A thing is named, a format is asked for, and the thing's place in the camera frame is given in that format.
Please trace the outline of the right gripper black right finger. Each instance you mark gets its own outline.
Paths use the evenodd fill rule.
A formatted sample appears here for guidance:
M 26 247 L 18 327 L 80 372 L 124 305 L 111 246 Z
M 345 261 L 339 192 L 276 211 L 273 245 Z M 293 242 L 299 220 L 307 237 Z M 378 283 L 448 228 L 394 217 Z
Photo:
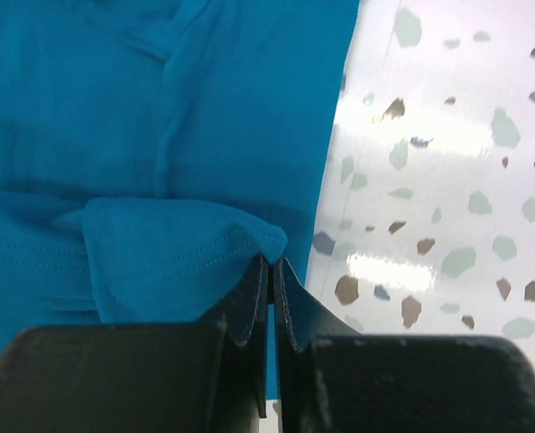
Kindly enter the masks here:
M 535 373 L 494 336 L 362 335 L 272 269 L 286 432 L 535 432 Z

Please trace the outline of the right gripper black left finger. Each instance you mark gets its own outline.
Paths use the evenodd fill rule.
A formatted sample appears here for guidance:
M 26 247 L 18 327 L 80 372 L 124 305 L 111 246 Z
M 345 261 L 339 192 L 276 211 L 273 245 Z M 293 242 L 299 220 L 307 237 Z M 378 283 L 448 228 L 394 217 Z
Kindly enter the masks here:
M 0 432 L 255 432 L 266 415 L 268 264 L 200 318 L 37 327 L 0 358 Z

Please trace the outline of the blue t shirt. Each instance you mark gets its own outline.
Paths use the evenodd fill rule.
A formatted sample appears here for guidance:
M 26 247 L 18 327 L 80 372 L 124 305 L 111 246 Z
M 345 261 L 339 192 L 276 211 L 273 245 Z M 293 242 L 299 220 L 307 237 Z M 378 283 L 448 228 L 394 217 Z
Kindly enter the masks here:
M 307 275 L 355 1 L 0 1 L 0 355 Z

